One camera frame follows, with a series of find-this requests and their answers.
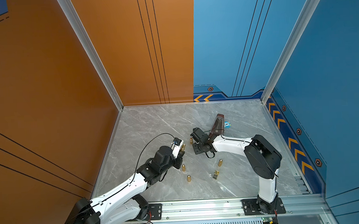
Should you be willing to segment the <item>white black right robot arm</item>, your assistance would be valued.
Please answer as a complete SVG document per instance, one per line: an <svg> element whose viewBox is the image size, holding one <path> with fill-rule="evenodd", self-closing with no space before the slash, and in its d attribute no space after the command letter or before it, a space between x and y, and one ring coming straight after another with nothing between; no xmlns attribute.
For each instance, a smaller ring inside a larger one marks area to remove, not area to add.
<svg viewBox="0 0 359 224"><path fill-rule="evenodd" d="M227 152L246 157L253 171L259 177L259 192L254 211L260 214L274 214L277 211L278 191L276 179L281 166L282 155L262 135L253 138L191 137L195 154Z"/></svg>

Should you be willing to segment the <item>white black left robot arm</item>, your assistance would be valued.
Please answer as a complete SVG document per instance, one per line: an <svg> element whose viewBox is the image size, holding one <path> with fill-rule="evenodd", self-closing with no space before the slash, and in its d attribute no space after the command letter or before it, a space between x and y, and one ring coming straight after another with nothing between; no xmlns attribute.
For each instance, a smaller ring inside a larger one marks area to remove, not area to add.
<svg viewBox="0 0 359 224"><path fill-rule="evenodd" d="M64 224L122 224L149 219L149 203L141 193L163 181L170 168L180 169L184 148L183 140L179 139L170 147L161 146L153 158L122 184L91 200L77 201Z"/></svg>

